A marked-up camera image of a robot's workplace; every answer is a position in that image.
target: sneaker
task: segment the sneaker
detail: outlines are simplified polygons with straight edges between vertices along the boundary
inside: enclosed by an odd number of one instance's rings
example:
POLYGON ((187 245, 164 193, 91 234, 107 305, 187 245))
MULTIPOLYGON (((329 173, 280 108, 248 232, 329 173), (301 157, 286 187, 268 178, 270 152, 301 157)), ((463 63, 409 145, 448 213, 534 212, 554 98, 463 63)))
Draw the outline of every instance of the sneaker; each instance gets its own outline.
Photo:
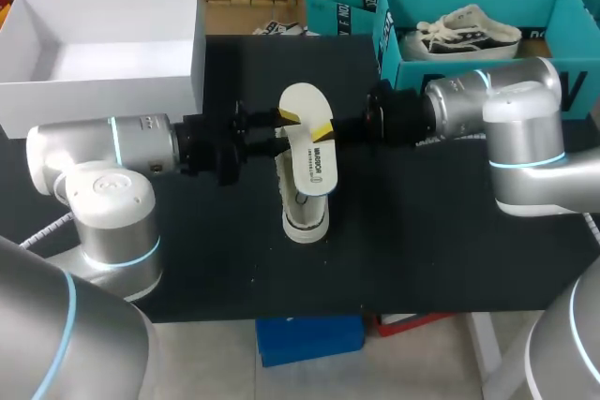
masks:
MULTIPOLYGON (((277 128, 275 136, 285 136, 283 128, 277 128)), ((298 191, 293 182, 291 150, 279 154, 275 158, 275 165, 283 203, 281 219, 285 234, 300 244, 316 243, 329 229, 327 196, 306 196, 298 191)))
POLYGON ((420 22, 404 38, 402 58, 412 60, 507 60, 515 57, 521 32, 491 20, 477 5, 420 22))

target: floor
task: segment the floor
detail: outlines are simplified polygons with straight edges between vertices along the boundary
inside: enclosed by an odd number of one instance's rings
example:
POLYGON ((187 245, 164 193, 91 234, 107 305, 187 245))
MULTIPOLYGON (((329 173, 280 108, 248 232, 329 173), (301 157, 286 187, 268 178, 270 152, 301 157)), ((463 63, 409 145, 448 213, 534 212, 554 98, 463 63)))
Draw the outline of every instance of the floor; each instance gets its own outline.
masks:
MULTIPOLYGON (((505 350, 535 313, 492 315, 505 350)), ((157 325, 157 400, 480 400, 462 316, 395 336, 367 337, 361 351, 263 368, 253 320, 157 325)), ((513 400, 530 400, 521 386, 513 400)))

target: white box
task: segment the white box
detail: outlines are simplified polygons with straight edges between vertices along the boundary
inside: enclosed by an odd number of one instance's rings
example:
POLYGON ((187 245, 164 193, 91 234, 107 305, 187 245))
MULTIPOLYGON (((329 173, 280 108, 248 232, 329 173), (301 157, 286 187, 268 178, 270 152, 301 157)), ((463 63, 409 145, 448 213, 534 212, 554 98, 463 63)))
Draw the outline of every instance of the white box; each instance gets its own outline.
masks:
POLYGON ((15 0, 0 30, 0 126, 203 110, 203 0, 15 0))

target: black table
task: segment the black table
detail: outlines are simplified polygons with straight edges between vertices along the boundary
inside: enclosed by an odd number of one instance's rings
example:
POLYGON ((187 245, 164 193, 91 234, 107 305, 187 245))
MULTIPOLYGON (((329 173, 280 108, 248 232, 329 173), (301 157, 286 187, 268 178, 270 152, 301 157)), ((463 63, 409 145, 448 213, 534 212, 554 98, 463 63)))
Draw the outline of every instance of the black table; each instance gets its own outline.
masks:
MULTIPOLYGON (((215 121, 238 98, 250 111, 276 106, 298 81, 318 86, 336 117, 356 115, 377 80, 369 37, 207 44, 204 108, 215 121)), ((598 144, 591 121, 565 123, 564 135, 567 151, 598 144)), ((33 188, 23 141, 0 139, 0 161, 0 234, 19 242, 66 210, 33 188)), ((503 214, 484 141, 356 148, 337 161, 329 233, 310 245, 283 232, 272 160, 250 161, 230 187, 209 174, 154 179, 165 272, 138 306, 158 322, 544 309, 598 255, 581 215, 503 214)), ((76 243, 69 225, 34 249, 50 256, 76 243)))

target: white cable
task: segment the white cable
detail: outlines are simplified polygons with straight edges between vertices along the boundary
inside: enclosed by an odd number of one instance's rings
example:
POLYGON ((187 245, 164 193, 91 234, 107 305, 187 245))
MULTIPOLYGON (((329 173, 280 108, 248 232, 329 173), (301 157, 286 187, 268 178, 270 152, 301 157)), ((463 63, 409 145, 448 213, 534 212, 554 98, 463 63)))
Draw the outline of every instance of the white cable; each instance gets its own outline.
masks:
POLYGON ((57 231, 59 228, 61 228, 63 225, 65 225, 67 222, 70 222, 71 220, 73 220, 73 213, 67 213, 63 215, 61 218, 52 222, 48 227, 45 227, 44 229, 38 231, 36 234, 31 236, 29 239, 23 241, 21 243, 21 247, 25 249, 31 247, 37 241, 42 240, 53 231, 57 231))
MULTIPOLYGON (((474 135, 461 136, 460 138, 454 138, 450 141, 458 141, 458 140, 484 140, 486 138, 485 133, 476 133, 474 135)), ((427 138, 424 141, 416 143, 417 147, 421 147, 422 145, 435 144, 437 142, 443 142, 445 140, 440 140, 439 138, 427 138)))
POLYGON ((596 242, 600 244, 600 230, 596 226, 596 223, 593 221, 592 215, 590 213, 583 213, 583 218, 585 219, 588 227, 592 231, 593 237, 596 239, 596 242))

